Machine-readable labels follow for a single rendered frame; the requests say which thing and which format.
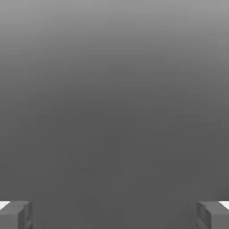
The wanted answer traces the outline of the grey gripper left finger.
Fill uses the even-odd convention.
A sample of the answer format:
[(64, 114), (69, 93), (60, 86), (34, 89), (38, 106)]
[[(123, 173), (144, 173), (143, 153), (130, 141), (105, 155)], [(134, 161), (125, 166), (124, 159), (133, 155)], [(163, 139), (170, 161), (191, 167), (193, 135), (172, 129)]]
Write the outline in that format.
[(0, 229), (34, 229), (33, 202), (0, 200)]

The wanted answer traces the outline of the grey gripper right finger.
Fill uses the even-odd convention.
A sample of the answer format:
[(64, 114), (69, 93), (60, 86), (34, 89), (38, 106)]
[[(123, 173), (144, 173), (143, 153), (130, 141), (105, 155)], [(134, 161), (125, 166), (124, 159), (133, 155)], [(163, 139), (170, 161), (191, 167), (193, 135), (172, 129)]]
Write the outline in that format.
[(198, 201), (197, 229), (229, 229), (229, 201)]

